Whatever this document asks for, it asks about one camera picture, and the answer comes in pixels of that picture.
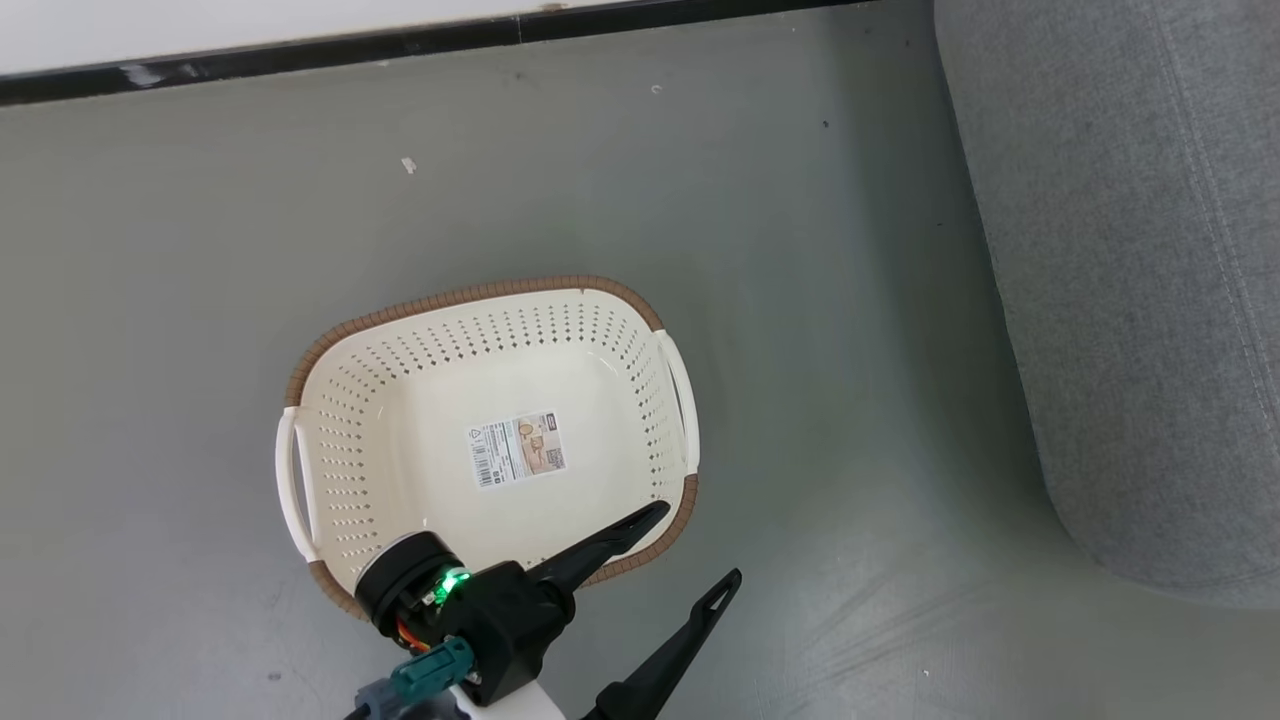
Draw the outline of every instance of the perforated basket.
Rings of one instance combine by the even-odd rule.
[[[671,547],[698,493],[698,413],[676,343],[604,278],[472,287],[343,323],[306,352],[285,405],[285,523],[320,587],[361,618],[361,570],[407,533],[438,533],[472,569],[530,566],[669,502],[599,582]]]

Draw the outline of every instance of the orange wire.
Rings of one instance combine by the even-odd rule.
[[[396,619],[396,629],[399,630],[399,634],[401,634],[402,638],[404,638],[404,642],[407,642],[408,644],[413,646],[415,650],[421,651],[421,652],[430,652],[431,651],[431,646],[429,646],[425,642],[415,638],[413,633],[408,632],[408,628],[404,626],[404,621],[401,620],[399,618]]]

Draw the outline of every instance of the product label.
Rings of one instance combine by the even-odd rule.
[[[566,469],[556,413],[522,415],[467,430],[476,484],[495,488]]]

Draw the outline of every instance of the green led light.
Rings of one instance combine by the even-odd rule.
[[[453,588],[461,585],[471,573],[466,568],[454,568],[444,573],[444,578],[440,579],[440,584],[435,585],[435,605],[444,605],[445,598],[453,592]]]

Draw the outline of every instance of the gray couch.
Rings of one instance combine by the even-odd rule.
[[[938,0],[1044,478],[1111,573],[1280,607],[1275,0]]]

